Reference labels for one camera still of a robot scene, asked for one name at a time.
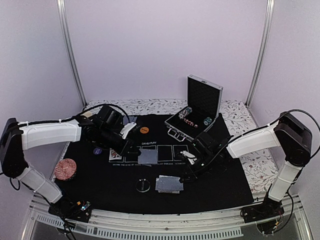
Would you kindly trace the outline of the purple small blind button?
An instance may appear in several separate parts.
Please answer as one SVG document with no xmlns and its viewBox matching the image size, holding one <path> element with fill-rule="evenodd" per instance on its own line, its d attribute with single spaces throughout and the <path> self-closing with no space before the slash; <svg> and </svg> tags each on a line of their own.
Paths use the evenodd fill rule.
<svg viewBox="0 0 320 240">
<path fill-rule="evenodd" d="M 103 150 L 102 150 L 101 148 L 98 148 L 98 147 L 96 147 L 96 148 L 93 150 L 93 154 L 94 154 L 94 155 L 100 155 L 102 152 L 103 152 Z"/>
</svg>

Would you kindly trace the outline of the queen of spades card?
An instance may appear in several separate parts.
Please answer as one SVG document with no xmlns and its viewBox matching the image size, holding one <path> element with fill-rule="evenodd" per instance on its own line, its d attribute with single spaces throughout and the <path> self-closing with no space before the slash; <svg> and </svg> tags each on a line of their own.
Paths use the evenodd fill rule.
<svg viewBox="0 0 320 240">
<path fill-rule="evenodd" d="M 123 157 L 119 155 L 115 150 L 110 149 L 109 150 L 109 162 L 123 162 Z"/>
</svg>

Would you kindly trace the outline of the orange big blind button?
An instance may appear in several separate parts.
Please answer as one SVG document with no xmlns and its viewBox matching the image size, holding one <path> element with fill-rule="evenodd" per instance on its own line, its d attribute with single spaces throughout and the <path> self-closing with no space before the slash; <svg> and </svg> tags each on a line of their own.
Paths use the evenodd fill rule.
<svg viewBox="0 0 320 240">
<path fill-rule="evenodd" d="M 141 127 L 139 131 L 142 134 L 147 134 L 150 130 L 148 127 L 144 126 L 144 127 Z"/>
</svg>

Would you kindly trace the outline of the three of diamonds card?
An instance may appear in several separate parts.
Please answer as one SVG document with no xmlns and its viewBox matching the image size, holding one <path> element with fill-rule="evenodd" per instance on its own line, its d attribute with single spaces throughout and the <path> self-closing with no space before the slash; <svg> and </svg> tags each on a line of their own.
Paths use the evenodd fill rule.
<svg viewBox="0 0 320 240">
<path fill-rule="evenodd" d="M 158 151 L 156 149 L 141 149 L 140 151 L 139 165 L 156 165 L 158 163 Z"/>
</svg>

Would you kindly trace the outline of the blue playing card deck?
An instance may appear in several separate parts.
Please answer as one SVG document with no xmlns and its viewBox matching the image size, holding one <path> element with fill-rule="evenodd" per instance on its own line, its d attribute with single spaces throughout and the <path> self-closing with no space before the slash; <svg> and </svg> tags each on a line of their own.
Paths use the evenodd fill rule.
<svg viewBox="0 0 320 240">
<path fill-rule="evenodd" d="M 184 190 L 184 184 L 180 182 L 180 177 L 159 175 L 155 181 L 155 190 L 159 193 L 179 194 Z"/>
</svg>

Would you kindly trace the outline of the aluminium poker chip case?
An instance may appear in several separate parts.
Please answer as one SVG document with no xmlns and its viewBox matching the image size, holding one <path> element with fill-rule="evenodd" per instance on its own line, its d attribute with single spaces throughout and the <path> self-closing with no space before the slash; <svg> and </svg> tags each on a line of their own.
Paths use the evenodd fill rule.
<svg viewBox="0 0 320 240">
<path fill-rule="evenodd" d="M 167 134 L 179 142 L 188 140 L 192 142 L 200 133 L 207 132 L 219 117 L 222 101 L 223 87 L 195 75 L 187 76 L 187 106 L 164 121 L 168 128 Z M 192 113 L 184 119 L 188 119 L 198 127 L 192 127 L 179 119 L 178 113 L 186 107 L 192 108 Z M 205 118 L 211 117 L 212 123 L 204 125 Z"/>
</svg>

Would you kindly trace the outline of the clear dealer button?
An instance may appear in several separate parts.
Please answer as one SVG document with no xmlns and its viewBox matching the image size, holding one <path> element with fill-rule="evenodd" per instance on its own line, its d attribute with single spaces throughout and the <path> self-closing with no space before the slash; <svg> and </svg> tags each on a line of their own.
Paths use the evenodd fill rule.
<svg viewBox="0 0 320 240">
<path fill-rule="evenodd" d="M 135 188 L 140 193 L 146 193 L 150 190 L 151 184 L 146 178 L 140 178 L 136 184 Z"/>
</svg>

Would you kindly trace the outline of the single blue playing card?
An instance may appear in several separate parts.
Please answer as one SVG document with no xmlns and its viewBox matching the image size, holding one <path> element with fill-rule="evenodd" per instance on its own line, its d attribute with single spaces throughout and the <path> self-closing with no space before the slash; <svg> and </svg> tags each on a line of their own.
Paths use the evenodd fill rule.
<svg viewBox="0 0 320 240">
<path fill-rule="evenodd" d="M 133 115 L 129 117 L 124 116 L 122 120 L 122 124 L 126 125 L 131 122 L 136 122 L 137 118 L 138 118 L 137 116 L 133 116 Z"/>
</svg>

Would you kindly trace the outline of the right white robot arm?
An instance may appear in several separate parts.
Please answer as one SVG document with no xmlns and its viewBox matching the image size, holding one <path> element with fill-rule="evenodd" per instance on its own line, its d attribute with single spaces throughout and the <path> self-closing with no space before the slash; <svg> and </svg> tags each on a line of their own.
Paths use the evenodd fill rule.
<svg viewBox="0 0 320 240">
<path fill-rule="evenodd" d="M 182 179 L 200 177 L 219 161 L 240 159 L 251 154 L 269 154 L 278 173 L 267 189 L 265 196 L 268 200 L 258 208 L 262 218 L 269 218 L 278 210 L 278 203 L 297 181 L 302 169 L 315 156 L 312 153 L 312 132 L 294 113 L 310 116 L 301 109 L 284 111 L 266 125 L 237 136 L 226 137 L 221 142 L 214 140 L 208 132 L 201 132 L 191 143 L 193 153 L 180 151 L 183 161 L 190 166 L 189 172 L 185 173 Z"/>
</svg>

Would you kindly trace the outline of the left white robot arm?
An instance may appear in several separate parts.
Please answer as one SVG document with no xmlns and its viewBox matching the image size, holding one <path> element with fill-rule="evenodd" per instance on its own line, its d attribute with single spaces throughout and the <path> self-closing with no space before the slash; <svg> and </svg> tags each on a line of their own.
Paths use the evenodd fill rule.
<svg viewBox="0 0 320 240">
<path fill-rule="evenodd" d="M 9 118 L 0 137 L 2 173 L 17 179 L 44 197 L 63 216 L 74 213 L 60 188 L 36 170 L 25 158 L 25 152 L 47 146 L 86 141 L 96 148 L 111 149 L 121 157 L 138 157 L 141 151 L 133 140 L 137 123 L 123 118 L 129 115 L 115 104 L 101 103 L 69 118 L 18 121 Z"/>
</svg>

